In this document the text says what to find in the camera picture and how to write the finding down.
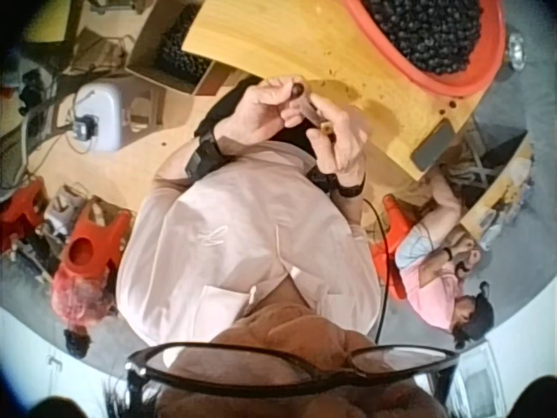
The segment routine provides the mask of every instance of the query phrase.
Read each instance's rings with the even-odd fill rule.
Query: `black wristband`
[[[364,191],[364,185],[366,185],[366,176],[362,180],[360,185],[353,185],[352,187],[344,187],[339,183],[337,179],[337,190],[340,196],[343,198],[356,198]]]
[[[190,161],[185,166],[185,173],[188,179],[199,181],[231,160],[232,158],[220,152],[217,140],[210,129],[199,137],[198,149],[191,155]]]
[[[443,248],[443,251],[446,251],[447,255],[449,256],[449,261],[453,261],[453,252],[451,251],[451,249],[446,246],[445,248]]]

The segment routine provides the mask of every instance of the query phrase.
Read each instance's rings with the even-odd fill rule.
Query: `gray floor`
[[[525,306],[557,272],[557,26],[541,2],[505,0],[507,22],[527,42],[528,63],[521,74],[495,83],[476,119],[490,145],[507,139],[501,127],[526,128],[534,142],[534,193],[529,205],[493,245],[493,260],[470,280],[476,293],[481,280],[492,285],[498,324]],[[2,262],[0,304],[43,338],[64,349],[61,324],[50,310],[44,290],[28,272]],[[121,375],[125,356],[144,344],[122,320],[107,319],[92,330],[93,345],[85,362]],[[421,321],[405,302],[389,300],[382,343],[417,343],[452,347],[450,335]]]

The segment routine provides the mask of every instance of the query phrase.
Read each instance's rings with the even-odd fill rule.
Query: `orange stool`
[[[386,242],[388,245],[388,253],[385,253],[385,243],[380,241],[371,246],[372,260],[377,270],[377,275],[381,283],[386,283],[386,267],[387,263],[390,270],[389,277],[389,293],[396,300],[406,299],[406,290],[402,279],[400,278],[399,269],[394,262],[394,254],[400,243],[413,227],[412,221],[401,211],[396,199],[392,194],[387,194],[383,198],[383,206],[385,207],[387,218],[391,227],[386,234]]]
[[[77,219],[70,242],[62,251],[66,270],[81,277],[101,277],[106,268],[117,269],[122,259],[121,239],[130,226],[131,213],[121,211],[108,226],[89,219],[95,199],[91,199]]]
[[[17,190],[0,213],[2,253],[11,249],[11,239],[24,239],[44,222],[44,209],[48,199],[42,177],[37,177],[26,187]]]

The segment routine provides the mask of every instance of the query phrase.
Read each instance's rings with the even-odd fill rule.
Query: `cardboard box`
[[[176,78],[156,66],[158,46],[164,33],[175,24],[176,19],[188,3],[202,3],[202,0],[157,0],[151,14],[128,59],[126,70],[154,84],[184,94],[214,96],[232,72],[232,67],[212,61],[197,85]]]

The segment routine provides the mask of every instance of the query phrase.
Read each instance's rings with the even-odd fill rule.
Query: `black phone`
[[[414,150],[410,159],[424,172],[446,151],[455,134],[451,122],[441,120],[429,137]]]

